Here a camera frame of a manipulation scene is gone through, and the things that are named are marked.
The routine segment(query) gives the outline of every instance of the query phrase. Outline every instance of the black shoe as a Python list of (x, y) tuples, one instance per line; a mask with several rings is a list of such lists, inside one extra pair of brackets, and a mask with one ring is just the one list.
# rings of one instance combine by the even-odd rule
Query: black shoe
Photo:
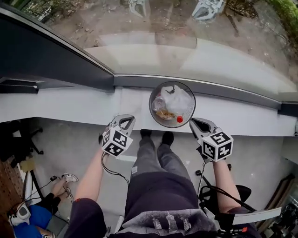
[(142, 129), (142, 130), (140, 131), (140, 134), (141, 134), (141, 137), (142, 137), (142, 139), (143, 139), (143, 138), (146, 137), (146, 136), (150, 137), (151, 134), (152, 134), (152, 131), (151, 131), (151, 130), (145, 130), (145, 129)]
[(165, 132), (163, 134), (162, 144), (166, 144), (168, 146), (171, 146), (174, 141), (174, 134), (173, 132)]

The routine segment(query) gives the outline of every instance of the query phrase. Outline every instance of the person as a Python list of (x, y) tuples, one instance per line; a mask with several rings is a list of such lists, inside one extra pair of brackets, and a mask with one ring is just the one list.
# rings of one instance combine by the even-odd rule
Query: person
[[(199, 209), (190, 176), (170, 148), (173, 133), (164, 133), (157, 149), (158, 160), (150, 136), (151, 131), (141, 130), (142, 140), (132, 168), (124, 221), (120, 230), (110, 237), (215, 237), (215, 223)], [(65, 238), (106, 235), (103, 213), (96, 202), (102, 181), (102, 155), (99, 149), (78, 185)], [(225, 160), (213, 163), (213, 167), (217, 187), (240, 199)], [(248, 212), (233, 199), (220, 193), (217, 196), (220, 212)], [(254, 224), (243, 227), (248, 228), (246, 236), (260, 237)]]
[(73, 202), (74, 198), (67, 185), (69, 182), (77, 181), (78, 178), (75, 175), (64, 173), (61, 180), (53, 186), (51, 192), (42, 201), (28, 207), (31, 213), (29, 224), (23, 222), (13, 227), (16, 238), (42, 238), (43, 236), (55, 238), (55, 235), (47, 230), (47, 225), (58, 211), (60, 202), (66, 199)]

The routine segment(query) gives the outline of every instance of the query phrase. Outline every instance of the gray sweatpants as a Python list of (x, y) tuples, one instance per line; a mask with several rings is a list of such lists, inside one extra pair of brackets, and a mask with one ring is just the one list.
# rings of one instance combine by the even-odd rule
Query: gray sweatpants
[(131, 177), (146, 172), (170, 172), (190, 180), (184, 164), (168, 145), (161, 144), (158, 147), (156, 158), (155, 146), (150, 137), (144, 137), (140, 141)]

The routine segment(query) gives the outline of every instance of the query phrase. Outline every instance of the glass pane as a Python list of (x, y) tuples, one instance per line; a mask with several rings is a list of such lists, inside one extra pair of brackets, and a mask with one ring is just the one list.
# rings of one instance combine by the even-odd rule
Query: glass pane
[(13, 0), (115, 73), (297, 93), (297, 0)]

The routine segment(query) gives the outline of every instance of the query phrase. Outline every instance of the sneaker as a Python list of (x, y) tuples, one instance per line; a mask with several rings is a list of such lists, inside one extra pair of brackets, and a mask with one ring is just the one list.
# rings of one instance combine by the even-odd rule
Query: sneaker
[(140, 134), (141, 134), (141, 137), (142, 137), (142, 139), (143, 139), (143, 138), (146, 137), (146, 136), (150, 137), (151, 134), (152, 134), (152, 131), (151, 131), (151, 130), (142, 129), (142, 130), (140, 131)]
[(77, 182), (79, 181), (78, 177), (76, 177), (75, 175), (71, 174), (71, 173), (64, 173), (62, 175), (62, 178), (64, 178), (66, 180), (66, 182)]
[(71, 194), (71, 190), (70, 190), (70, 188), (66, 188), (65, 189), (65, 192), (67, 192), (67, 199), (69, 200), (69, 201), (71, 201), (71, 202), (73, 202), (74, 201), (74, 197), (73, 197), (73, 195)]
[(174, 142), (174, 134), (173, 132), (165, 132), (163, 134), (162, 144), (166, 144), (171, 146)]

